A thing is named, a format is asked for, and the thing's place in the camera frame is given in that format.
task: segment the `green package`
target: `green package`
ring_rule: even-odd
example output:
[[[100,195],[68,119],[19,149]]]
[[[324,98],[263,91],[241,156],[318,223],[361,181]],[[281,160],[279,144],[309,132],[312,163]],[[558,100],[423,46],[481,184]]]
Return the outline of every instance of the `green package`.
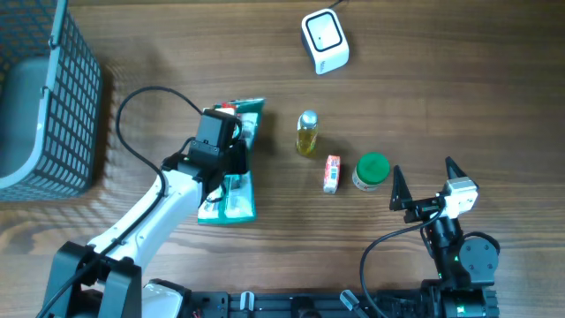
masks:
[[[245,140],[249,167],[251,167],[253,143],[259,130],[264,105],[264,98],[236,100],[214,105],[214,109],[234,109],[235,115],[241,120],[242,132],[236,131],[234,135],[241,133],[241,138]],[[211,192],[207,200],[200,206],[198,223],[225,225],[255,221],[257,213],[251,170],[243,175],[228,175],[224,178],[223,184],[225,185],[225,193],[219,187]],[[220,197],[222,199],[218,202],[209,202]]]

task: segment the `jar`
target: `jar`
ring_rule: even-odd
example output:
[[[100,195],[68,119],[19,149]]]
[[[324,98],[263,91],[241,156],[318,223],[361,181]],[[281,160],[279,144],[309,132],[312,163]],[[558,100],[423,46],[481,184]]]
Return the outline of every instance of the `jar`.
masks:
[[[390,164],[379,153],[368,153],[359,159],[353,171],[353,184],[363,191],[374,191],[387,179]]]

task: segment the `yellow liquid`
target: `yellow liquid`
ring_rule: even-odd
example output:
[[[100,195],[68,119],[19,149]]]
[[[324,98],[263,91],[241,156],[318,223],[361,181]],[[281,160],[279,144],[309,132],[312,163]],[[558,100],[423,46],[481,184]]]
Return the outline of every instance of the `yellow liquid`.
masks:
[[[316,147],[318,127],[311,129],[299,129],[297,139],[297,151],[301,155],[310,155]]]

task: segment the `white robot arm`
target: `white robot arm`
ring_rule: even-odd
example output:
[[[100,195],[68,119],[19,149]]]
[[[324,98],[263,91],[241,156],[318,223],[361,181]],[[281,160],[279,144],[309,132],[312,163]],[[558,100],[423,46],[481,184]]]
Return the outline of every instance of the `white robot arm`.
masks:
[[[186,217],[198,211],[202,199],[202,184],[191,175],[177,170],[164,171],[167,182],[165,197],[154,208],[154,211],[141,222],[135,230],[112,249],[107,256],[116,261],[129,257],[135,265],[145,271],[159,247],[167,240],[171,232]],[[93,238],[88,244],[100,253],[125,231],[141,214],[147,210],[159,191],[161,180],[157,178],[149,191],[130,211],[103,234]]]
[[[171,232],[222,186],[225,175],[248,171],[241,129],[237,117],[205,110],[196,137],[186,143],[188,154],[166,158],[154,184],[124,217],[87,246],[67,242],[59,249],[38,316],[178,317],[183,291],[156,281],[142,289],[141,274]],[[104,292],[81,287],[96,282],[105,284]]]

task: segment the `white device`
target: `white device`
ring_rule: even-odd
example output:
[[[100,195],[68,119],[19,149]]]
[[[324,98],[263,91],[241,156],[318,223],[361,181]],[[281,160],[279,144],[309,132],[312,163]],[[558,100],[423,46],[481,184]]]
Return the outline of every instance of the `white device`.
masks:
[[[471,211],[478,198],[477,185],[469,177],[453,178],[443,186],[449,193],[445,196],[445,208],[442,216],[457,218],[459,215]]]
[[[333,71],[350,58],[350,47],[335,12],[322,9],[302,19],[302,43],[316,73]]]

